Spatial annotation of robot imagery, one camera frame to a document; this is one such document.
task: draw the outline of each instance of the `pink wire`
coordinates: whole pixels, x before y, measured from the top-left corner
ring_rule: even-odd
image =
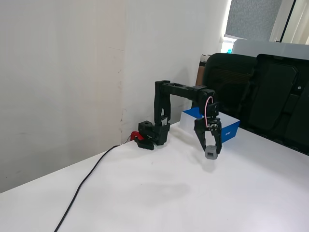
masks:
[[[208,97],[208,98],[207,98],[207,101],[206,101],[206,104],[205,104],[204,116],[205,116],[206,127],[209,127],[209,126],[208,126],[208,123],[207,123],[207,117],[206,117],[206,108],[207,108],[207,104],[208,104],[208,102],[209,102],[210,99],[211,99],[211,101],[212,101],[212,103],[213,103],[213,98],[212,98],[212,97]]]

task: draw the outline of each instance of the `black robotic arm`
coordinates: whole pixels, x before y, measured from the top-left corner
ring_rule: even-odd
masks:
[[[154,143],[163,145],[167,141],[168,131],[170,128],[170,95],[176,95],[187,98],[198,104],[199,112],[204,115],[205,105],[207,104],[207,118],[199,118],[195,120],[194,130],[205,151],[208,159],[215,160],[222,148],[221,140],[221,122],[217,118],[219,112],[217,103],[215,102],[215,92],[207,89],[205,86],[184,86],[170,81],[157,81],[155,83],[154,98],[154,124],[149,121],[139,123],[139,131],[133,135],[139,147],[153,150]],[[205,132],[211,131],[214,136],[216,145],[206,145]]]

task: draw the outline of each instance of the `chair backrest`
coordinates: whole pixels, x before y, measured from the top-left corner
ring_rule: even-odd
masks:
[[[203,85],[216,91],[221,111],[239,118],[239,106],[253,74],[256,58],[217,53],[206,62]]]

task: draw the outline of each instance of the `white table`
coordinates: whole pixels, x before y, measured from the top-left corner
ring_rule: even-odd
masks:
[[[0,231],[54,231],[98,158],[0,194]],[[174,125],[164,147],[131,142],[110,152],[59,231],[308,232],[308,211],[306,155],[239,129],[207,160]]]

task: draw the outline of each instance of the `blue and white box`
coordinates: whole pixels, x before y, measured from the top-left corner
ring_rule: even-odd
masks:
[[[194,121],[197,118],[202,117],[203,115],[199,113],[198,108],[182,111],[179,127],[184,131],[196,136],[194,131]],[[235,137],[240,121],[236,118],[233,118],[221,112],[219,112],[218,118],[220,118],[222,124],[222,143],[224,143],[227,140],[230,140],[231,138]],[[212,137],[210,131],[209,133],[207,132],[205,133],[205,139],[206,144],[208,145],[214,144],[214,138]]]

